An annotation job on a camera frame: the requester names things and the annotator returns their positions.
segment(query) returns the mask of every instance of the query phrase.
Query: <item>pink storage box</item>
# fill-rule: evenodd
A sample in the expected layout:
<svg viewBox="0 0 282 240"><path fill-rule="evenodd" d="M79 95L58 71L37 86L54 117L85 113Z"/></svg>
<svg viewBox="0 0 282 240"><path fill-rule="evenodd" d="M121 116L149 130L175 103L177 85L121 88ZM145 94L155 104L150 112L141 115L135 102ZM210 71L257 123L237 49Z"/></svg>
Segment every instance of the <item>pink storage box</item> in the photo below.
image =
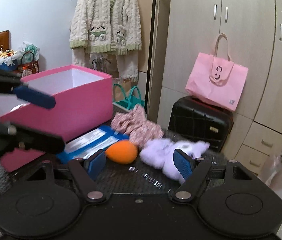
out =
<svg viewBox="0 0 282 240"><path fill-rule="evenodd" d="M112 117L112 78L89 68L69 65L24 77L29 87L54 95L56 106L44 109L15 95L0 95L0 121L14 122L62 136L69 141ZM1 157L14 171L44 154L15 149Z"/></svg>

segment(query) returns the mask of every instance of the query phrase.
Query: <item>orange makeup sponge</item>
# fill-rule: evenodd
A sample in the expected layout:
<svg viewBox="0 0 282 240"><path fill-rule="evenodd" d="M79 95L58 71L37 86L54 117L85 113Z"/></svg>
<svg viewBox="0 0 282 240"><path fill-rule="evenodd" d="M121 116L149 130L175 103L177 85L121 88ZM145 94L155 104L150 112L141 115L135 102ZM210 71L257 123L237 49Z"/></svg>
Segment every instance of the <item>orange makeup sponge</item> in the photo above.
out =
<svg viewBox="0 0 282 240"><path fill-rule="evenodd" d="M129 140L121 140L105 150L105 155L113 162L129 164L136 159L138 148L133 143L129 142Z"/></svg>

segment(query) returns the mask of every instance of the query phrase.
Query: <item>purple plush toy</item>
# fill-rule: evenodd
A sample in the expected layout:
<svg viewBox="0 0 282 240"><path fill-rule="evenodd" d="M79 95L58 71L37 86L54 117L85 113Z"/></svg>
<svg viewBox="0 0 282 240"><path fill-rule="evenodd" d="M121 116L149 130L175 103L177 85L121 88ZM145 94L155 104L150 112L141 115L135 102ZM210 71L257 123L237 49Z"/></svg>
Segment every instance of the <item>purple plush toy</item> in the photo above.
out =
<svg viewBox="0 0 282 240"><path fill-rule="evenodd" d="M170 139L154 139L145 144L144 149L140 152L140 158L144 163L156 169L162 169L163 174L168 178L178 180L182 184L185 180L173 163L174 150L181 149L195 159L201 157L209 146L209 143L203 141L173 143Z"/></svg>

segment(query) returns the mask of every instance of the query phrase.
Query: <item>metal screw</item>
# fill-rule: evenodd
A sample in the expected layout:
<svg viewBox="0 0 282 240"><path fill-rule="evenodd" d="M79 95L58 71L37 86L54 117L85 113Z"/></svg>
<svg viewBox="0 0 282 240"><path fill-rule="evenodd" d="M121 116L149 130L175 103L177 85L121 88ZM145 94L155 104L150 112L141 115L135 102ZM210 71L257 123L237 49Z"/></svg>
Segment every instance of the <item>metal screw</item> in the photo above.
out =
<svg viewBox="0 0 282 240"><path fill-rule="evenodd" d="M178 199L189 199L191 197L191 193L187 191L179 191L176 193L176 197Z"/></svg>
<svg viewBox="0 0 282 240"><path fill-rule="evenodd" d="M100 191L91 191L87 194L89 199L101 199L103 197L103 193Z"/></svg>
<svg viewBox="0 0 282 240"><path fill-rule="evenodd" d="M26 146L24 145L24 142L19 142L18 146L20 149L24 150L26 148Z"/></svg>
<svg viewBox="0 0 282 240"><path fill-rule="evenodd" d="M8 134L10 135L16 135L17 134L17 128L13 125L8 126Z"/></svg>

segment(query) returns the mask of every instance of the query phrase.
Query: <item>white wall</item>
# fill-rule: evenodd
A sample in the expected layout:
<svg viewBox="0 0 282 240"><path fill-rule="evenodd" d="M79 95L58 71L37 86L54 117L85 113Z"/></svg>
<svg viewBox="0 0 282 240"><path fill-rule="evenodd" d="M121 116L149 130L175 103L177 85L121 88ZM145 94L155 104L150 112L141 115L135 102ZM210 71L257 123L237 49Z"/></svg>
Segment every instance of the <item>white wall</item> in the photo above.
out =
<svg viewBox="0 0 282 240"><path fill-rule="evenodd" d="M11 48L22 41L40 48L39 67L71 64L70 25L77 0L0 0L0 32L10 30Z"/></svg>

